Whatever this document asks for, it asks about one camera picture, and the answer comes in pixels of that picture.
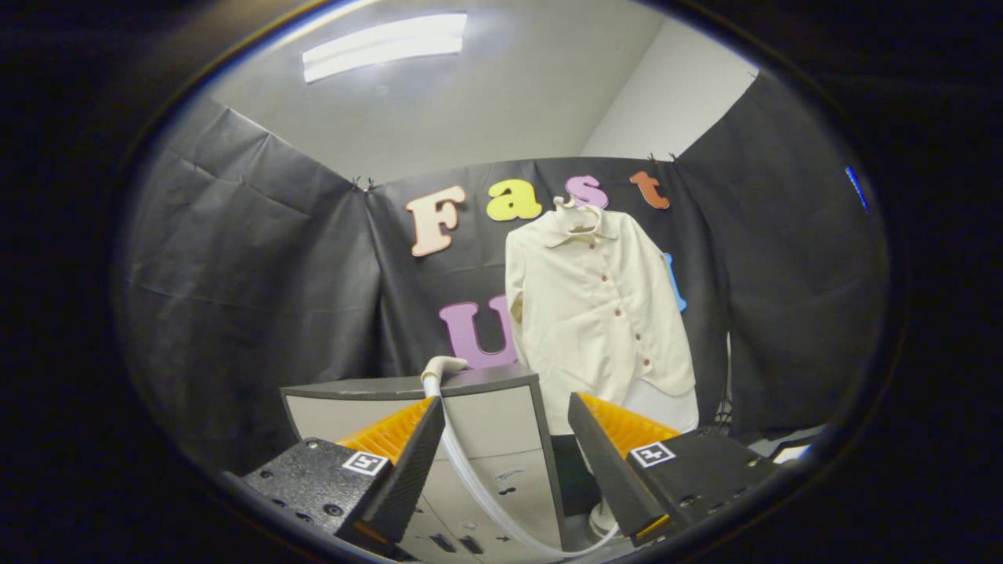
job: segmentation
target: white tube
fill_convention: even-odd
[[[421,373],[421,383],[425,390],[425,396],[430,397],[432,395],[441,395],[439,390],[439,380],[442,377],[442,369],[448,368],[450,371],[459,370],[466,366],[466,360],[462,358],[453,358],[451,356],[435,356],[428,361],[425,366],[424,371]],[[449,462],[452,464],[453,470],[456,471],[456,475],[459,477],[460,481],[466,486],[466,489],[473,496],[473,499],[477,502],[487,515],[490,516],[495,523],[497,523],[507,533],[515,537],[517,540],[525,544],[526,546],[532,547],[538,552],[545,554],[547,556],[555,558],[571,558],[575,556],[584,556],[589,554],[616,536],[619,531],[619,527],[614,526],[609,533],[597,544],[576,552],[565,552],[560,549],[550,547],[531,533],[525,531],[520,527],[512,517],[500,506],[494,501],[490,492],[484,488],[483,484],[477,478],[476,473],[474,473],[473,468],[470,467],[470,462],[466,458],[466,454],[463,452],[463,448],[460,447],[459,441],[456,439],[456,434],[453,432],[452,425],[449,422],[449,414],[445,411],[445,403],[442,404],[442,414],[445,418],[445,429],[442,431],[442,445],[445,447],[446,455],[449,457]]]

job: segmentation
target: ceiling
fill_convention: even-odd
[[[303,51],[380,23],[468,14],[463,50],[307,84]],[[665,21],[624,0],[384,0],[246,59],[214,97],[346,178],[578,156]]]

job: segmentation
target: shirt collar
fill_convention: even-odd
[[[579,235],[589,235],[594,234],[600,237],[605,237],[606,239],[616,239],[620,233],[613,223],[609,221],[606,213],[602,209],[597,208],[591,204],[586,204],[582,209],[588,208],[593,213],[596,214],[598,218],[596,221],[596,227],[592,231],[587,231],[584,233],[571,233],[567,231],[561,222],[558,221],[558,216],[556,212],[547,212],[548,221],[544,224],[543,230],[543,242],[544,246],[553,249],[558,245],[564,243],[565,241],[576,237]]]

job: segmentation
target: ceiling light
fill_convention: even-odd
[[[367,64],[458,53],[466,14],[438,14],[357,31],[303,53],[308,83]]]

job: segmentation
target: purple letter u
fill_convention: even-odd
[[[473,316],[476,315],[477,304],[471,302],[454,303],[439,310],[439,318],[445,321],[449,331],[449,342],[452,343],[452,353],[457,358],[465,358],[471,368],[486,368],[516,362],[516,347],[512,340],[512,326],[509,322],[509,308],[505,294],[494,296],[487,302],[501,319],[501,331],[505,334],[505,348],[498,352],[484,352],[477,340],[477,330],[473,327]]]

